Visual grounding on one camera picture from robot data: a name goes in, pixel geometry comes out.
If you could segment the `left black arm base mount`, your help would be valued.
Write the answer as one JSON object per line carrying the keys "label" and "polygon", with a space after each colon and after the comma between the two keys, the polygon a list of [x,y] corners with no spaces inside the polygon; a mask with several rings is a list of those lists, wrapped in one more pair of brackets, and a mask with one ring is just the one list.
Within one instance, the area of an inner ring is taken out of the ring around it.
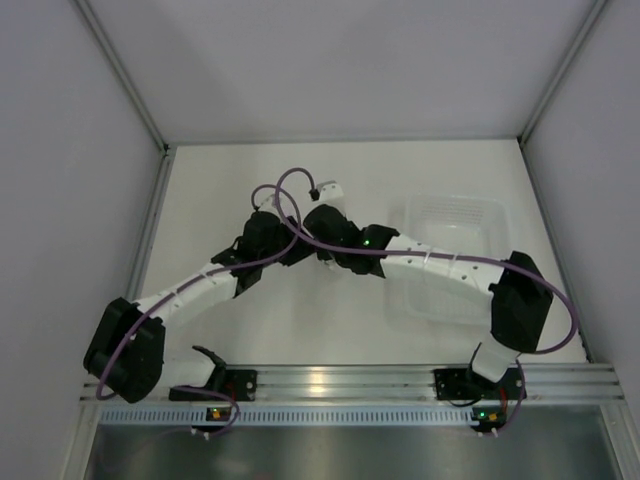
{"label": "left black arm base mount", "polygon": [[258,372],[252,369],[228,369],[221,392],[237,402],[253,402],[256,398]]}

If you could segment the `left aluminium frame post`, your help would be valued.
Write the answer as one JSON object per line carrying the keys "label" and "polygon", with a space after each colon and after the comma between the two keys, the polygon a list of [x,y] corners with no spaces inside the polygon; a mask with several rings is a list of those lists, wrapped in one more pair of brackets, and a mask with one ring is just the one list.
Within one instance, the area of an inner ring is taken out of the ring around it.
{"label": "left aluminium frame post", "polygon": [[157,122],[153,119],[139,88],[135,84],[92,2],[75,0],[71,1],[71,5],[76,10],[80,21],[87,28],[89,35],[115,76],[116,82],[141,121],[157,153],[157,160],[152,170],[153,176],[149,199],[141,223],[131,273],[126,287],[126,296],[133,298],[137,297],[143,288],[159,215],[175,159],[175,150],[165,140],[164,135],[157,126]]}

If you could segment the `aluminium frame post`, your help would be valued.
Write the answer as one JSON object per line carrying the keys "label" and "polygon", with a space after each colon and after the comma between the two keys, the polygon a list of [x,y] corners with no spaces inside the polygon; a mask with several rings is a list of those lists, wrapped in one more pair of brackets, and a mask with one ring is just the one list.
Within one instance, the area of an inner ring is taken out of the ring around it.
{"label": "aluminium frame post", "polygon": [[92,2],[75,0],[71,1],[71,5],[76,10],[80,21],[87,28],[89,35],[115,76],[116,82],[141,121],[157,153],[157,160],[152,170],[153,176],[149,199],[141,223],[131,273],[126,287],[126,296],[133,298],[137,297],[143,288],[159,215],[175,159],[175,150],[165,140],[164,135],[157,126],[157,122],[153,119],[139,88],[135,84]]}
{"label": "aluminium frame post", "polygon": [[526,148],[528,141],[568,78],[571,69],[580,58],[582,50],[610,4],[611,1],[608,0],[596,0],[588,3],[586,12],[582,15],[569,37],[567,45],[562,49],[558,61],[553,66],[540,95],[537,97],[530,114],[517,135],[517,143],[521,150]]}

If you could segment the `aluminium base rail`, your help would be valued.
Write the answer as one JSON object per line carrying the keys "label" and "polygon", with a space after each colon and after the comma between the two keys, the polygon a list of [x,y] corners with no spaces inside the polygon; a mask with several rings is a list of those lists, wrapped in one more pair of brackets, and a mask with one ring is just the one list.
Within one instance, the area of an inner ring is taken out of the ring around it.
{"label": "aluminium base rail", "polygon": [[[600,405],[625,400],[618,377],[606,364],[521,364],[503,387],[471,387],[482,405],[514,402],[519,393],[530,404]],[[462,405],[436,398],[433,371],[444,365],[258,365],[255,404]]]}

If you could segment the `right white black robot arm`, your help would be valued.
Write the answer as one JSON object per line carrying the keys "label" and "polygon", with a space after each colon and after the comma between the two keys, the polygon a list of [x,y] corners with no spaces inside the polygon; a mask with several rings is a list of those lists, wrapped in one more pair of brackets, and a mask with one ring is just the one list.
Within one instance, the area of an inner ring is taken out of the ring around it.
{"label": "right white black robot arm", "polygon": [[329,205],[314,208],[303,225],[324,257],[354,274],[424,283],[486,313],[489,333],[474,350],[466,373],[475,395],[491,396],[521,354],[537,351],[554,294],[529,255],[514,251],[504,261],[464,260],[391,227],[360,229]]}

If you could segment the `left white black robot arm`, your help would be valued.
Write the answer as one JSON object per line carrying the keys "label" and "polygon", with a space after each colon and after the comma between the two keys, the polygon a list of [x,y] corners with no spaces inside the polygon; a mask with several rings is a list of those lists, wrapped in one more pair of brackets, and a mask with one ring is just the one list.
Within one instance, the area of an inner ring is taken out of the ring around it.
{"label": "left white black robot arm", "polygon": [[98,381],[97,398],[118,396],[137,403],[164,387],[175,400],[219,397],[226,386],[224,360],[198,345],[172,350],[169,338],[206,310],[255,285],[265,268],[292,266],[313,253],[277,215],[259,211],[230,247],[187,279],[146,298],[111,301],[83,360]]}

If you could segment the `translucent white plastic bin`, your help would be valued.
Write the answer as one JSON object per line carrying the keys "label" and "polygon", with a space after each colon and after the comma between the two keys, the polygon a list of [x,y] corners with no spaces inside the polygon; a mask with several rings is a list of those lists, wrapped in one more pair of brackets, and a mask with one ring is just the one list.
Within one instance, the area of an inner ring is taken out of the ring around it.
{"label": "translucent white plastic bin", "polygon": [[[493,199],[410,195],[393,202],[389,220],[410,238],[452,253],[504,259],[514,249],[510,215]],[[437,323],[490,325],[489,313],[482,306],[448,287],[389,280],[385,302],[389,318],[409,328]]]}

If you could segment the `right aluminium frame post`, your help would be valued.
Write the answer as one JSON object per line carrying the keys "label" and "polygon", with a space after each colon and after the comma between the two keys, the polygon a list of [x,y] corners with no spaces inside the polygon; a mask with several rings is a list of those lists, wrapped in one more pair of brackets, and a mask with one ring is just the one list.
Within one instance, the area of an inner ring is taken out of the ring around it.
{"label": "right aluminium frame post", "polygon": [[610,4],[611,1],[608,0],[596,0],[588,3],[586,12],[582,15],[569,37],[567,45],[562,49],[558,61],[553,66],[540,95],[537,97],[530,114],[517,135],[517,143],[521,150],[526,148],[528,141],[568,78],[571,69],[580,58],[582,50]]}

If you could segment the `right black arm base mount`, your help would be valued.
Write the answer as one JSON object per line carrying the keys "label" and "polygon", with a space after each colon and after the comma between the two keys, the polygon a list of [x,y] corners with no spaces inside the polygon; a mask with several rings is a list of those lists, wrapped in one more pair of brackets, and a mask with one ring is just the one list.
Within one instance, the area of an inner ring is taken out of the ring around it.
{"label": "right black arm base mount", "polygon": [[442,401],[472,401],[477,396],[473,393],[467,376],[467,369],[462,367],[440,368],[433,371],[436,398]]}

